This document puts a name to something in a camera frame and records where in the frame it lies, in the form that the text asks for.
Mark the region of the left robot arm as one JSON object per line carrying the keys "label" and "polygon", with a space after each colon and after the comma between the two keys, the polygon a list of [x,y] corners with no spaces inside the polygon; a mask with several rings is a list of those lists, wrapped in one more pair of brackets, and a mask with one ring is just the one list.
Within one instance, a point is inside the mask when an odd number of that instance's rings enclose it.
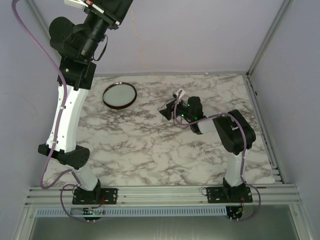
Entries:
{"label": "left robot arm", "polygon": [[96,201],[101,183],[93,174],[88,159],[90,150],[76,144],[77,127],[84,101],[91,89],[99,43],[106,40],[107,30],[122,24],[132,5],[131,0],[66,0],[65,4],[86,13],[81,24],[68,18],[55,18],[49,26],[50,46],[61,56],[58,66],[58,102],[51,134],[38,152],[58,160],[75,176],[75,193]]}

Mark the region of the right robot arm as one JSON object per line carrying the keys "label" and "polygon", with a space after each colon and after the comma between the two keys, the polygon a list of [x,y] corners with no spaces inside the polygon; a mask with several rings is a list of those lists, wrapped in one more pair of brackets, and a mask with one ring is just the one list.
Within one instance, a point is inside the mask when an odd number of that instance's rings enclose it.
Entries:
{"label": "right robot arm", "polygon": [[217,133],[222,146],[229,153],[227,171],[223,178],[222,189],[226,197],[236,194],[244,196],[245,152],[251,149],[256,141],[256,134],[239,110],[234,109],[227,114],[217,114],[215,117],[205,116],[203,105],[198,96],[192,96],[187,101],[176,101],[174,98],[165,104],[159,113],[168,121],[181,117],[186,125],[197,135]]}

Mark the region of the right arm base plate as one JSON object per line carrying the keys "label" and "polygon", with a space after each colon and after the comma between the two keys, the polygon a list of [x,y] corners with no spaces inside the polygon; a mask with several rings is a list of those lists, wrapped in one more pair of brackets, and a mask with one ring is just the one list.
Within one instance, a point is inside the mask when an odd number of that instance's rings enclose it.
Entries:
{"label": "right arm base plate", "polygon": [[205,187],[204,190],[209,204],[253,202],[251,189],[245,185],[231,188],[226,186]]}

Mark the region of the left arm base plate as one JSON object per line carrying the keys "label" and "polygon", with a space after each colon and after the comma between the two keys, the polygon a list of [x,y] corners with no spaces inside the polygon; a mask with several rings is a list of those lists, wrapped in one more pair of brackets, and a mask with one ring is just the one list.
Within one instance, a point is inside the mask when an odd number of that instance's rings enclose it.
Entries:
{"label": "left arm base plate", "polygon": [[115,205],[118,198],[117,188],[97,188],[93,191],[87,191],[82,188],[76,188],[73,193],[73,205]]}

